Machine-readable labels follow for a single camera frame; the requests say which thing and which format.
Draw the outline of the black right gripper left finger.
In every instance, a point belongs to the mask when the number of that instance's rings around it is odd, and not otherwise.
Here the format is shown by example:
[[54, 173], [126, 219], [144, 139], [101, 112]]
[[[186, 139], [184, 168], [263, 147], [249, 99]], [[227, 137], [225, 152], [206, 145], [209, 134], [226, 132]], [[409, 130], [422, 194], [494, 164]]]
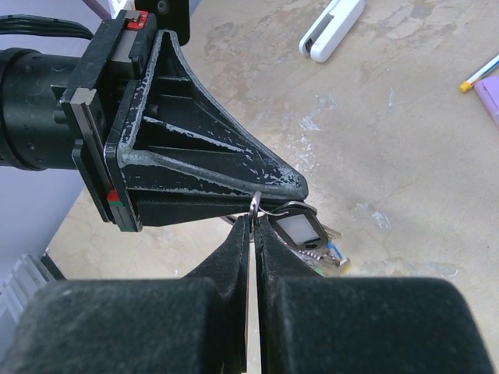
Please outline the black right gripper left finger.
[[243, 373], [250, 223], [179, 279], [58, 280], [23, 312], [4, 373]]

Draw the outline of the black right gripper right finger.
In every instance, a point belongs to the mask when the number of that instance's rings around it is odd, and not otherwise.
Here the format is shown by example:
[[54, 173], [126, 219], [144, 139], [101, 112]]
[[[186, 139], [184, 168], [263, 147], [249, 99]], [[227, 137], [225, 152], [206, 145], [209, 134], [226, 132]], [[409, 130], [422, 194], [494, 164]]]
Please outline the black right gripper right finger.
[[469, 307], [431, 277], [322, 277], [255, 232], [264, 373], [492, 373]]

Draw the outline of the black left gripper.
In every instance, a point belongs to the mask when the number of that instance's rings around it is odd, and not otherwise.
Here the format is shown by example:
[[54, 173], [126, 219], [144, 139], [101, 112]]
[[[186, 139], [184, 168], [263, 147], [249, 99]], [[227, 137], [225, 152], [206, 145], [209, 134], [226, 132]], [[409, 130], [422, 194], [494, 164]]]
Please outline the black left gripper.
[[188, 1], [133, 1], [105, 19], [58, 104], [72, 159], [101, 218], [121, 231], [303, 201], [306, 179], [203, 87], [180, 43]]

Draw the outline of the large metal keyring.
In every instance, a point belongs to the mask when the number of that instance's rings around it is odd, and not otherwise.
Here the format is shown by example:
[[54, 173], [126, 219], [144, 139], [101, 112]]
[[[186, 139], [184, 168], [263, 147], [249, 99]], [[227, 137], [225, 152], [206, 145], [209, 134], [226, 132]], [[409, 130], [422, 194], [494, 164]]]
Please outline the large metal keyring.
[[249, 234], [250, 234], [251, 238], [254, 237], [254, 233], [255, 233], [255, 227], [256, 227], [256, 223], [257, 223], [258, 213], [260, 210], [260, 200], [261, 200], [261, 192], [256, 191], [253, 194], [253, 197], [252, 197], [252, 200], [251, 200], [251, 203], [249, 206], [249, 229], [250, 229]]

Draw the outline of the black white key tag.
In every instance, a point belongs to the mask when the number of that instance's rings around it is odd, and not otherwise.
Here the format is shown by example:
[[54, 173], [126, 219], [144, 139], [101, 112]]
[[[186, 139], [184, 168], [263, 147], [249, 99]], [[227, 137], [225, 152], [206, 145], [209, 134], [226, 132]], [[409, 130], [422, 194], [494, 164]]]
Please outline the black white key tag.
[[287, 202], [267, 213], [267, 219], [277, 235], [295, 251], [320, 249], [342, 236], [318, 220], [314, 206], [303, 202]]

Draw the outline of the small blue key tag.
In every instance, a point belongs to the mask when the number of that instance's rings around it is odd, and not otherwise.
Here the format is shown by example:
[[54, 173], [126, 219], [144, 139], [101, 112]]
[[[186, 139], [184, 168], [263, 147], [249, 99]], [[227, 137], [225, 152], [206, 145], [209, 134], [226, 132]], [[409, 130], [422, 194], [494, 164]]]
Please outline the small blue key tag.
[[335, 259], [343, 259], [342, 254], [340, 253], [338, 247], [332, 241], [329, 241], [326, 244], [326, 248], [330, 253], [330, 255], [333, 256]]

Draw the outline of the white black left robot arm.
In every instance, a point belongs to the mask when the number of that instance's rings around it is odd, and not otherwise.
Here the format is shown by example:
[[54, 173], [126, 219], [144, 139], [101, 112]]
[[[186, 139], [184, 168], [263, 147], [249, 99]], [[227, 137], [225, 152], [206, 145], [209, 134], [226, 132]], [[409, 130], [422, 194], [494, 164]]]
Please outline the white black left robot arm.
[[1, 53], [1, 162], [76, 170], [125, 232], [249, 213], [308, 212], [306, 179], [247, 132], [182, 54], [188, 1], [133, 1], [96, 31], [9, 15], [3, 34], [88, 39], [79, 58]]

